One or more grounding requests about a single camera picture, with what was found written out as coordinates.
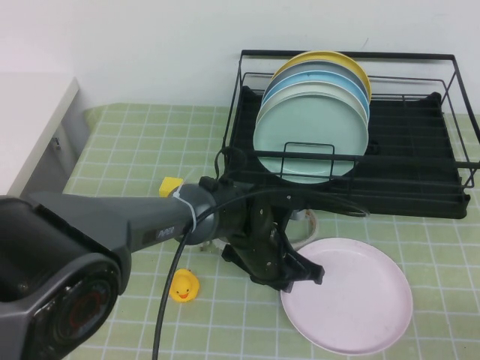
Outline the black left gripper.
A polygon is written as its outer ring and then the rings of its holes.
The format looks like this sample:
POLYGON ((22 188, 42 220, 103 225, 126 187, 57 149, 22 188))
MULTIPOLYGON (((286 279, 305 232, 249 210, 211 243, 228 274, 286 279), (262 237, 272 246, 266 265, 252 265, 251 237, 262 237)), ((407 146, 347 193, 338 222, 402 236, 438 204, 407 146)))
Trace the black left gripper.
POLYGON ((291 209, 268 202, 249 202, 241 229, 227 238, 222 258, 246 272, 260 285, 291 293, 296 281, 323 283, 325 269, 296 256, 285 229, 291 209))

